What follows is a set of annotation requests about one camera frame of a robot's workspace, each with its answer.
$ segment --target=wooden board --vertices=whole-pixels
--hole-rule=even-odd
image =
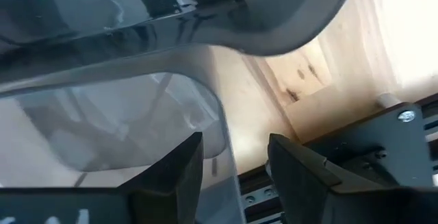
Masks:
[[[331,84],[331,74],[316,39],[285,55],[244,58],[255,77],[266,81],[282,108]]]
[[[302,142],[377,111],[384,92],[402,101],[438,92],[434,1],[346,1],[317,37],[333,83],[285,108]]]

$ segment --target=light wood surface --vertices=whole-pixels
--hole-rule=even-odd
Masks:
[[[294,52],[228,51],[242,73],[220,80],[239,173],[264,163],[270,132],[307,142],[376,112],[382,93],[416,101],[438,92],[436,1],[347,0]]]

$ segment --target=transparent plastic panel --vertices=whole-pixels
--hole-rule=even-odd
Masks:
[[[143,75],[0,100],[3,187],[117,187],[203,132],[199,223],[243,223],[216,98],[190,78]]]

